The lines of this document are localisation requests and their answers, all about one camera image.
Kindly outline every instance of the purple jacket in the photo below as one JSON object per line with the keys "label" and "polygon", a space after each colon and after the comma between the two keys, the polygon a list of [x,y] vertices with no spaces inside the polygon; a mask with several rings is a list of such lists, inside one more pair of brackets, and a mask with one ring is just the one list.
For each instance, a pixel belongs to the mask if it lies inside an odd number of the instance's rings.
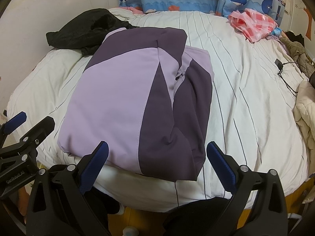
{"label": "purple jacket", "polygon": [[109,146],[107,165],[168,181],[196,181],[212,98],[209,53],[175,28],[109,33],[70,99],[59,147],[76,156]]}

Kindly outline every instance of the black cable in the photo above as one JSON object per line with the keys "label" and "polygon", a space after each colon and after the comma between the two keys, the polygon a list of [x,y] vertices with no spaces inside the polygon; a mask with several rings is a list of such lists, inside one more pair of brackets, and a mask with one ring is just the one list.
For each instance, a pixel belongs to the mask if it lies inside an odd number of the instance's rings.
{"label": "black cable", "polygon": [[287,62],[287,63],[284,63],[283,65],[290,64],[290,63],[295,63],[295,64],[297,64],[297,65],[303,67],[303,68],[305,69],[305,71],[308,73],[308,70],[307,70],[304,66],[302,66],[301,64],[299,64],[298,62]]}
{"label": "black cable", "polygon": [[289,89],[289,91],[290,91],[291,93],[292,93],[292,91],[293,91],[294,93],[297,94],[297,92],[296,92],[294,89],[292,89],[291,86],[290,86],[289,84],[287,84],[287,82],[283,79],[281,73],[282,73],[282,70],[278,73],[278,76],[284,81],[284,83],[285,83],[286,87]]}

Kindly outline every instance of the pink plastic bag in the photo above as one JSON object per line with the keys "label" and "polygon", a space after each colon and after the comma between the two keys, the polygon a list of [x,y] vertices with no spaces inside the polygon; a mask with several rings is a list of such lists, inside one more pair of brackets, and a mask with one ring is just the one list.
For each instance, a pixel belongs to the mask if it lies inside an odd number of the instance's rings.
{"label": "pink plastic bag", "polygon": [[242,31],[250,42],[259,41],[278,26],[273,19],[253,9],[245,9],[243,13],[233,11],[228,19],[230,24]]}

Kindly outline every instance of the metal screw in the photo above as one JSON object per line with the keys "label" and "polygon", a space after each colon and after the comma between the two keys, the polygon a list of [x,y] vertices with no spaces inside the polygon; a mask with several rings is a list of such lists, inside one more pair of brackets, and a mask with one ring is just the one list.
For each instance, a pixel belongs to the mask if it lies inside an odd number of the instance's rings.
{"label": "metal screw", "polygon": [[26,161],[27,160],[27,154],[24,154],[23,156],[22,156],[22,161]]}
{"label": "metal screw", "polygon": [[38,173],[39,173],[40,175],[43,175],[43,174],[45,174],[45,172],[46,172],[46,170],[45,170],[45,169],[41,169],[41,170],[39,170],[39,172],[38,172]]}
{"label": "metal screw", "polygon": [[71,164],[67,167],[67,170],[74,171],[76,169],[76,166],[74,164]]}
{"label": "metal screw", "polygon": [[273,176],[276,176],[277,172],[275,170],[270,170],[270,174],[272,174]]}
{"label": "metal screw", "polygon": [[241,166],[241,171],[247,172],[248,171],[248,167],[246,165],[242,165]]}

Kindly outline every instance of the bed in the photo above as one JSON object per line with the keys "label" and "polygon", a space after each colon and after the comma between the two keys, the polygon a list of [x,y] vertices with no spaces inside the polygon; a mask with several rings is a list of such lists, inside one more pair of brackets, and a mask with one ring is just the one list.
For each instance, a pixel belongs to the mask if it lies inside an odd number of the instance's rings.
{"label": "bed", "polygon": [[[262,39],[251,44],[226,18],[199,11],[147,15],[120,8],[110,11],[134,26],[181,28],[187,33],[187,45],[209,52],[215,77],[206,145],[215,141],[224,153],[252,170],[276,169],[285,195],[307,179],[308,151],[292,113],[296,97],[277,76],[274,63],[277,58],[283,63],[292,60],[278,42]],[[47,167],[80,160],[62,152],[57,138],[71,94],[90,58],[78,50],[53,49],[10,97],[8,118],[20,111],[27,114],[26,123],[14,132],[15,139],[47,115],[54,118],[54,132],[37,148],[38,161]],[[295,64],[285,65],[282,75],[295,90],[306,79]],[[231,197],[208,160],[196,182],[176,183],[105,165],[95,187],[125,206],[156,212],[200,199]],[[254,194],[247,207],[253,205]]]}

